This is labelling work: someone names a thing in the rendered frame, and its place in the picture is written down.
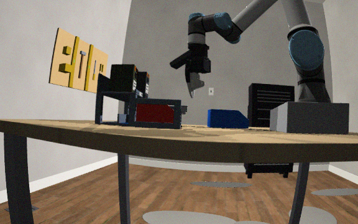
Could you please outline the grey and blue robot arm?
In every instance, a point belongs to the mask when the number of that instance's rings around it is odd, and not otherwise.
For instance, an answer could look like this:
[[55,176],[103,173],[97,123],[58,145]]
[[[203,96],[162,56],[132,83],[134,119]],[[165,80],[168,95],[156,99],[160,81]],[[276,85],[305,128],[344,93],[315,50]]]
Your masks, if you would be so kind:
[[[205,44],[206,32],[217,32],[231,44],[241,39],[241,34],[251,26],[264,12],[278,0],[253,0],[233,20],[226,12],[205,16],[197,12],[189,15],[188,44]],[[324,78],[324,46],[319,38],[317,28],[310,21],[304,0],[281,0],[287,18],[289,33],[289,53],[296,67],[298,91],[295,102],[331,103]],[[178,69],[188,57],[193,55],[188,50],[170,66]]]

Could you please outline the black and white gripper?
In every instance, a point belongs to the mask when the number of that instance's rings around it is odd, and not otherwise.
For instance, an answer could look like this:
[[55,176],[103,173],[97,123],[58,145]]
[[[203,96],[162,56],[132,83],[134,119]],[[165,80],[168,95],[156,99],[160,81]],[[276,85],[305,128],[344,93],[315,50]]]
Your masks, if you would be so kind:
[[[197,73],[211,73],[211,61],[208,58],[209,46],[206,44],[188,44],[188,49],[192,50],[193,55],[188,57],[186,60],[185,78],[188,91],[191,98],[193,98],[195,95],[195,90],[204,86],[204,81],[200,80],[200,75]],[[199,72],[195,70],[199,70]]]

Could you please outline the dark grey case with orange latches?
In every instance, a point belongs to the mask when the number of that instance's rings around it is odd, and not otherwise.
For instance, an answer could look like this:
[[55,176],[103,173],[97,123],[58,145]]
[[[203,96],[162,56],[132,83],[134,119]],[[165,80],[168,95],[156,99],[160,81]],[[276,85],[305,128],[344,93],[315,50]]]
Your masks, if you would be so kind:
[[149,74],[147,72],[138,72],[137,90],[148,96]]

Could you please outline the grey metal shelf rack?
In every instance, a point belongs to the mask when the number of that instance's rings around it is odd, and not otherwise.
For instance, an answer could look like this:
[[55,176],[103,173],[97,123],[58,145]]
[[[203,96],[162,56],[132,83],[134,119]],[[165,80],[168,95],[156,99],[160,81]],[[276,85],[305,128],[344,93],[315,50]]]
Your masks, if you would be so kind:
[[[149,98],[139,90],[134,92],[108,92],[110,78],[102,74],[98,74],[98,84],[96,92],[96,108],[95,108],[95,124],[111,124],[121,126],[135,126],[144,128],[165,128],[165,129],[180,129],[181,115],[186,114],[187,106],[181,105],[181,100],[170,99],[154,99]],[[116,95],[118,94],[118,95]],[[117,114],[117,122],[103,121],[103,98],[104,96],[111,97],[124,102],[124,114]],[[139,98],[141,97],[141,98]],[[155,123],[136,121],[137,104],[148,105],[174,105],[169,106],[174,110],[173,123]],[[128,124],[127,124],[128,123]]]

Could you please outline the olive green case with orange latches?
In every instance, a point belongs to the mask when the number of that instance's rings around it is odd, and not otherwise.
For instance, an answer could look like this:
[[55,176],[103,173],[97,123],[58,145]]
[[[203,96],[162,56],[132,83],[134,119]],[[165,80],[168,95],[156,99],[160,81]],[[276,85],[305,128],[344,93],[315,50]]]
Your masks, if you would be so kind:
[[137,89],[138,69],[134,64],[112,64],[109,81],[111,92],[134,92]]

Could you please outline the blue bin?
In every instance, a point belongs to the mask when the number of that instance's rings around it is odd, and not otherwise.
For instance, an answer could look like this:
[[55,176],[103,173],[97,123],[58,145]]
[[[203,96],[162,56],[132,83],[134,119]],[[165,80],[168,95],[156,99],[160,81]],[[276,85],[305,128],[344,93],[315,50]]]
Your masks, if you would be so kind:
[[208,110],[210,128],[247,128],[248,119],[238,110]]

